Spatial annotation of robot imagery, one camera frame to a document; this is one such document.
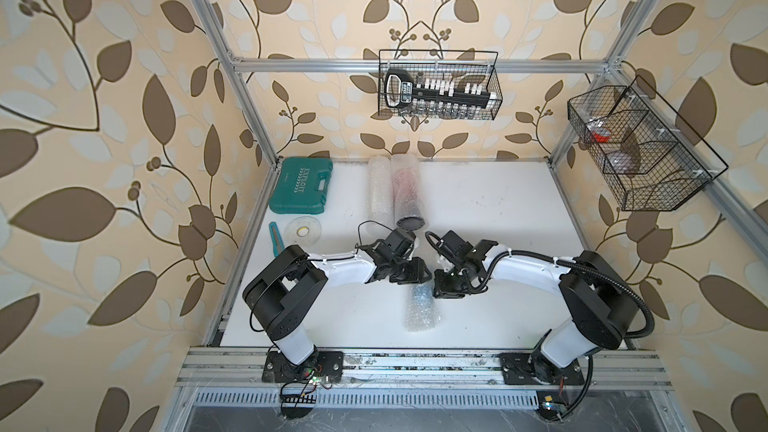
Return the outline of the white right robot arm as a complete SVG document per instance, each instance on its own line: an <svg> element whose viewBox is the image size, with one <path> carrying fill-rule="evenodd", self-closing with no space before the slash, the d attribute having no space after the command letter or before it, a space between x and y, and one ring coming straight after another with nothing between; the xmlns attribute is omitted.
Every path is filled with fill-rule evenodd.
<svg viewBox="0 0 768 432"><path fill-rule="evenodd" d="M645 300L594 251L554 257L517 250L492 240L473 245L453 231L428 231L427 243L448 269L434 275L433 297L460 299L485 293L492 281L508 281L561 298L570 318L539 340L530 362L556 371L600 350L616 350L626 339L655 330Z"/></svg>

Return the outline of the bubble wrap sheet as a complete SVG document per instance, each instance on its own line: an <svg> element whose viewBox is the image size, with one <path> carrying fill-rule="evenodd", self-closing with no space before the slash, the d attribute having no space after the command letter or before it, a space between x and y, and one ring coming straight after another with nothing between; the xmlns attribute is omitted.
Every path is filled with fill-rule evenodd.
<svg viewBox="0 0 768 432"><path fill-rule="evenodd" d="M418 333L431 330L439 321L435 298L432 296L434 278L423 284L407 285L409 294L406 302L405 328Z"/></svg>

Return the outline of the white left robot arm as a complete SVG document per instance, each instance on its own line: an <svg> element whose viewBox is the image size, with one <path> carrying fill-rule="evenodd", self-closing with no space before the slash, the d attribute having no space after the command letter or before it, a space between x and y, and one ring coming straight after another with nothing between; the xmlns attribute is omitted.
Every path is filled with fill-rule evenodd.
<svg viewBox="0 0 768 432"><path fill-rule="evenodd" d="M397 228L346 253L315 254L290 245L245 286L242 299L259 323L256 330L267 335L289 364L302 367L316 354L303 321L323 289L382 280L426 283L432 273L414 255L415 243L414 233Z"/></svg>

